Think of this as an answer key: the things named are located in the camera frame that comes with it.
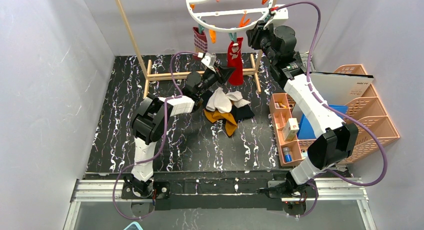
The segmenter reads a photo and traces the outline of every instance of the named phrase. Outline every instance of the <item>red sock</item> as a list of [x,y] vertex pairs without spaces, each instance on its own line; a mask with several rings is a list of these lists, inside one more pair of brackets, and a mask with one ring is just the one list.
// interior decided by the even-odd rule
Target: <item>red sock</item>
[[237,38],[238,46],[233,46],[234,42],[228,46],[228,52],[226,54],[227,62],[229,67],[235,67],[235,71],[229,78],[229,83],[232,85],[243,84],[243,63],[242,63],[242,42],[243,37]]
[[199,34],[199,28],[193,27],[194,31],[194,51],[196,53],[206,53],[208,51],[208,39],[206,39],[205,31],[202,34]]

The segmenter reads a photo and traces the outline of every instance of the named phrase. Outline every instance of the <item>bottle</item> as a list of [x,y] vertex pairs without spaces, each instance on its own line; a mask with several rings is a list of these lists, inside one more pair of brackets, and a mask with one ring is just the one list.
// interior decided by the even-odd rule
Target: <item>bottle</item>
[[292,156],[290,155],[290,149],[288,147],[284,147],[282,149],[282,154],[284,155],[284,161],[286,163],[291,162],[292,161]]

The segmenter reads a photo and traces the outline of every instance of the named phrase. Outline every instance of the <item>white circular drying rack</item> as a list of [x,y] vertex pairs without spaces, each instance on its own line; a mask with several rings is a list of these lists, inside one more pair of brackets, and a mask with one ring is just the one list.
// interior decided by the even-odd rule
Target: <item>white circular drying rack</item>
[[[202,4],[205,2],[208,2],[210,0],[185,0],[187,4],[187,9],[192,18],[200,25],[204,26],[207,29],[214,30],[216,32],[224,32],[224,33],[234,33],[238,31],[248,30],[253,28],[256,25],[256,22],[258,20],[264,20],[266,16],[268,15],[269,9],[273,6],[273,0],[268,0],[268,6],[263,8],[253,8],[253,9],[238,9],[238,10],[226,10],[226,11],[215,11],[215,12],[199,12],[194,13],[193,9],[190,7],[191,4]],[[221,15],[231,15],[231,14],[245,14],[245,13],[262,13],[263,15],[256,21],[253,21],[252,23],[243,26],[243,27],[237,27],[237,28],[220,28],[216,27],[214,25],[208,24],[206,22],[203,22],[201,20],[202,17],[205,16],[221,16]]]

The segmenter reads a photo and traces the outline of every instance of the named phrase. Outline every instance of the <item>pile of clothes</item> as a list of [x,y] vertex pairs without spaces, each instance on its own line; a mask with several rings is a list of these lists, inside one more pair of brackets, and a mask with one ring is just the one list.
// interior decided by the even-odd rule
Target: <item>pile of clothes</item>
[[239,91],[225,94],[222,88],[213,93],[208,90],[202,99],[206,118],[211,123],[223,119],[229,137],[236,131],[239,121],[255,116],[249,106],[250,102],[243,99]]

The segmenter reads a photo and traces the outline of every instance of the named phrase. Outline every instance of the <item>marble surface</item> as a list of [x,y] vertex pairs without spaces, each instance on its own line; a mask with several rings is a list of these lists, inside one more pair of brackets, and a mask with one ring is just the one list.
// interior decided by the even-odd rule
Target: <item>marble surface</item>
[[[226,56],[218,54],[222,64]],[[169,72],[170,55],[144,56],[152,60],[152,73]],[[251,67],[250,54],[242,55],[245,68]],[[199,61],[190,55],[177,58],[176,72],[199,70]],[[171,118],[163,153],[154,160],[155,171],[234,171],[267,170],[280,166],[274,139],[268,102],[272,93],[282,92],[268,72],[264,58],[259,69],[262,93],[258,94],[253,76],[244,76],[244,84],[224,91],[240,91],[251,102],[255,113],[252,119],[238,124],[229,138],[222,121],[210,123],[202,109],[193,114]],[[181,87],[184,80],[177,80]],[[134,161],[134,137],[130,119],[143,99],[145,78],[135,56],[118,56],[105,95],[98,127],[86,171],[88,173],[116,173]],[[155,96],[176,95],[172,81],[150,82],[149,92]]]

